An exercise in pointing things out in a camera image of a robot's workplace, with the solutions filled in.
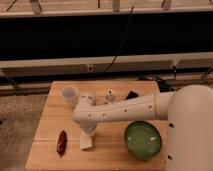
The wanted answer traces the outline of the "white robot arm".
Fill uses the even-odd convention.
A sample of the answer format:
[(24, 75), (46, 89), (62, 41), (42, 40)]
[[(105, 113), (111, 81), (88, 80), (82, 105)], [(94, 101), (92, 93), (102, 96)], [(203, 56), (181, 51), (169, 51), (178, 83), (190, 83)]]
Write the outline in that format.
[(80, 98), (73, 120), (89, 131), (100, 122), (166, 120), (166, 171), (213, 171), (213, 89), (190, 85), (93, 106)]

